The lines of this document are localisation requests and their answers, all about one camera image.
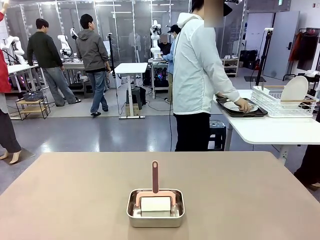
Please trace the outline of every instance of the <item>blue shirt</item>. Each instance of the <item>blue shirt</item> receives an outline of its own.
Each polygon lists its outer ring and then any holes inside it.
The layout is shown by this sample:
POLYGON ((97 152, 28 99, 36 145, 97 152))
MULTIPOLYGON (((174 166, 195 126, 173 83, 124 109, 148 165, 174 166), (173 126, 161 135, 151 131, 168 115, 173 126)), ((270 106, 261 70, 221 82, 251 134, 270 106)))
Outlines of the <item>blue shirt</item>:
POLYGON ((168 73, 174 74, 174 48, 175 40, 171 43, 170 53, 163 56, 163 59, 168 61, 168 73))

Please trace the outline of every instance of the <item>man in gray jacket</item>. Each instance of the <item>man in gray jacket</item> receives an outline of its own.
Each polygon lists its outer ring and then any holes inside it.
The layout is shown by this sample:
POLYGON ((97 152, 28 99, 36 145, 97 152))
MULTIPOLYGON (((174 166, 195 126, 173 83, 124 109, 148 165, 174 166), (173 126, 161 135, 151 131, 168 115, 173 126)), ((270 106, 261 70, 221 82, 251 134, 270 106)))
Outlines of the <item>man in gray jacket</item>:
POLYGON ((96 26, 92 16, 82 15, 80 24, 83 30, 79 32, 76 39, 76 51, 79 59, 83 59, 84 69, 94 92, 91 116, 97 117, 101 115, 98 112, 100 103, 102 110, 108 112, 108 104, 104 96, 107 71, 111 71, 108 52, 102 38, 94 32, 96 26))

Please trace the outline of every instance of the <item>white plate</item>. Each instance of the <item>white plate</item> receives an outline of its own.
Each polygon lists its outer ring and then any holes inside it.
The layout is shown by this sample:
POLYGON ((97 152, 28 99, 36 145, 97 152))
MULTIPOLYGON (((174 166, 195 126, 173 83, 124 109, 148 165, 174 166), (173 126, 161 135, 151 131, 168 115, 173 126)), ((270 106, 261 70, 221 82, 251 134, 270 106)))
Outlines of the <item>white plate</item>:
MULTIPOLYGON (((259 108, 257 105, 255 104, 252 104, 252 103, 249 103, 249 105, 252 107, 252 109, 250 110, 250 113, 252 112, 255 112, 257 111, 259 108)), ((232 101, 227 101, 223 104, 223 106, 226 108, 226 109, 229 109, 231 111, 235 111, 235 112, 241 112, 239 110, 239 107, 237 105, 235 105, 232 101)))
MULTIPOLYGON (((304 76, 296 76, 292 78, 284 87, 281 100, 304 100, 309 88, 308 80, 304 76)), ((295 109, 301 102, 281 102, 285 108, 295 109)))

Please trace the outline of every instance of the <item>gray door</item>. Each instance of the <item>gray door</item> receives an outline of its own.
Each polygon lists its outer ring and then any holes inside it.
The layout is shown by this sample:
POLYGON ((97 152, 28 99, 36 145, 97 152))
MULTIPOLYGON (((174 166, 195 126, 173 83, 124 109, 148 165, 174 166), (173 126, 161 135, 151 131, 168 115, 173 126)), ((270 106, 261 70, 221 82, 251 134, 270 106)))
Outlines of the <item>gray door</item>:
POLYGON ((299 11, 284 11, 275 14, 274 30, 263 75, 282 80, 287 74, 299 15, 299 11))

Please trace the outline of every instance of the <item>white dish rack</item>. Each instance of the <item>white dish rack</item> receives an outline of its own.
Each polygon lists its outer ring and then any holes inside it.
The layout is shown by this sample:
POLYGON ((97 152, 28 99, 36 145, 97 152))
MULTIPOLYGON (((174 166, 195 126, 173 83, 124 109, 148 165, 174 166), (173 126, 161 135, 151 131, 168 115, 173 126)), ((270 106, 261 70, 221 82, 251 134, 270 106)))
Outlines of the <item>white dish rack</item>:
POLYGON ((305 99, 281 100, 284 86, 254 86, 251 101, 268 111, 271 118, 312 118, 319 99, 309 94, 305 99))

